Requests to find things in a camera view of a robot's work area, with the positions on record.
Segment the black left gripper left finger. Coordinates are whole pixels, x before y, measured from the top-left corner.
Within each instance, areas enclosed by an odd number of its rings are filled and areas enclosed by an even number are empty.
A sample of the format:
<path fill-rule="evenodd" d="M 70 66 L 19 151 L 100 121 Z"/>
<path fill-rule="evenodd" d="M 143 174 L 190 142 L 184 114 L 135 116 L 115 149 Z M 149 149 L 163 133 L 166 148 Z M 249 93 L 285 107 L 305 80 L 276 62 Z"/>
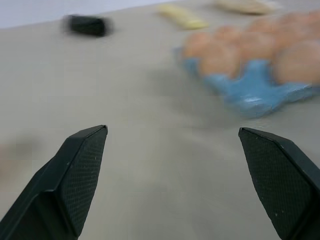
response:
<path fill-rule="evenodd" d="M 69 136 L 0 222 L 2 240 L 77 240 L 98 184 L 106 125 Z"/>

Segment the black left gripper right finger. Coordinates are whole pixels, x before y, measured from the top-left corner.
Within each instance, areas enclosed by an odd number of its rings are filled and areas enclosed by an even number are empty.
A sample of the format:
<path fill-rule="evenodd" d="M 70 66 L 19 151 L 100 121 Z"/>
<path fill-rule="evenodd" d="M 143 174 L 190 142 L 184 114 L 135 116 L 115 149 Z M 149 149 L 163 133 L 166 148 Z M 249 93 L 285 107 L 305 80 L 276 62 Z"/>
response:
<path fill-rule="evenodd" d="M 241 127 L 250 176 L 282 240 L 320 238 L 320 170 L 291 140 Z"/>

